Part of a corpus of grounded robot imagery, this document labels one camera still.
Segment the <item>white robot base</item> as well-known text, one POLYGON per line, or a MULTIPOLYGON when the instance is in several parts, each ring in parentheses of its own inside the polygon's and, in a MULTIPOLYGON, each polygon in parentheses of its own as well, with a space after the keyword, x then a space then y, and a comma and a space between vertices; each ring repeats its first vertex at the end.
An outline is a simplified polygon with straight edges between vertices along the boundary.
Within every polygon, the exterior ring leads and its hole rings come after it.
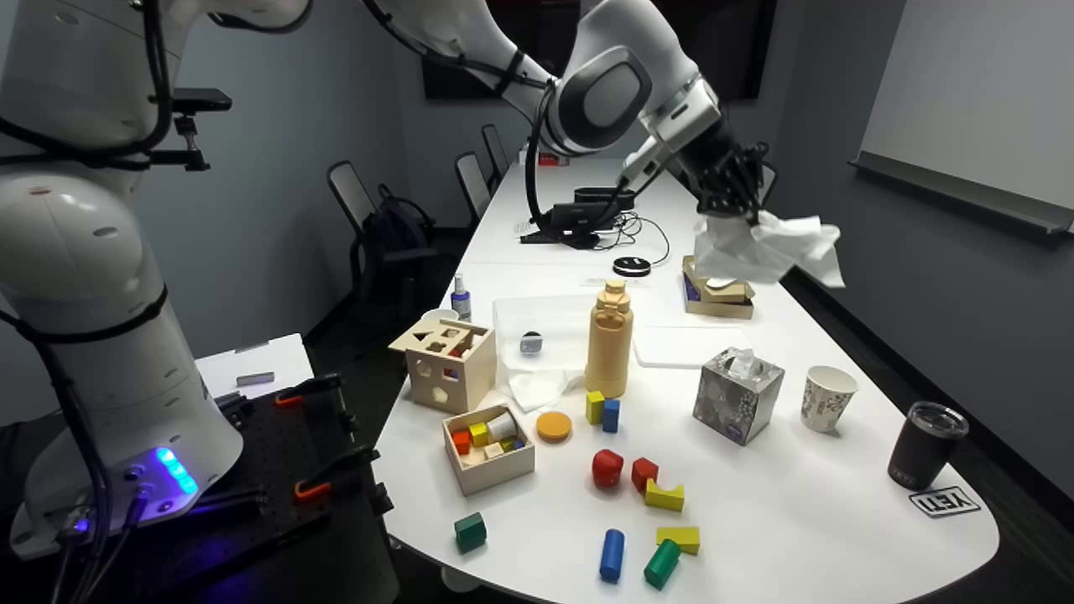
POLYGON ((112 481, 112 535, 190 512, 241 457, 125 198, 92 179, 0 179, 0 287, 69 379, 112 481))

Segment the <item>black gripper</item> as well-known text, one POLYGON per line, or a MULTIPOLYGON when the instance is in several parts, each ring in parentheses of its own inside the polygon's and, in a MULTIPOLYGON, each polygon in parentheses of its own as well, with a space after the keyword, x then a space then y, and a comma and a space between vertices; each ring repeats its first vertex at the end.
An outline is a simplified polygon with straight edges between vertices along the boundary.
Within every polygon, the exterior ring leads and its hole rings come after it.
POLYGON ((777 185, 770 146, 738 146, 724 123, 711 123, 675 153, 675 179, 696 196, 701 215, 756 218, 777 185))

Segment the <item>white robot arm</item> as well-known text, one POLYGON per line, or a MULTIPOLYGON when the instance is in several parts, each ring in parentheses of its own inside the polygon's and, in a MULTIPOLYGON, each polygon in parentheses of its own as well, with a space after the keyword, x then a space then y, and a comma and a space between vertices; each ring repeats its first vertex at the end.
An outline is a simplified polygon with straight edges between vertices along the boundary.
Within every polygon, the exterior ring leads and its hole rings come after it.
MULTIPOLYGON (((722 120, 722 102, 653 0, 581 14, 563 71, 507 37, 490 0, 364 0, 408 51, 464 71, 532 120, 532 140, 581 158, 640 130, 618 188, 668 172, 704 215, 751 222, 777 181, 761 148, 722 120)), ((5 138, 21 161, 143 169, 175 109, 171 71, 194 21, 290 34, 311 0, 13 0, 5 138)))

